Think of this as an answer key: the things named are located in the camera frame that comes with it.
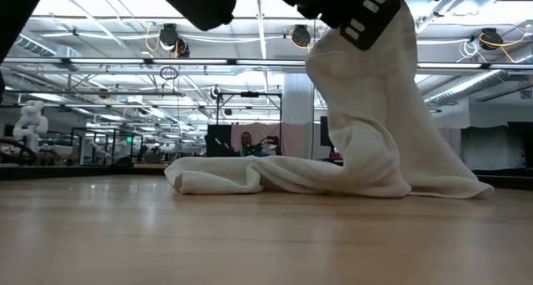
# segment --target white cloth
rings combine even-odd
[[[344,167],[293,157],[182,158],[165,174],[181,193],[349,193],[485,198],[441,138],[415,85],[412,16],[402,9],[367,52],[330,31],[311,51],[307,73],[329,107],[330,137]]]

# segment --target person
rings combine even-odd
[[[240,151],[237,151],[238,156],[240,157],[246,157],[246,156],[256,156],[256,157],[266,157],[269,156],[267,152],[256,151],[253,148],[252,143],[252,135],[249,132],[243,132],[241,133],[241,145],[242,149]]]

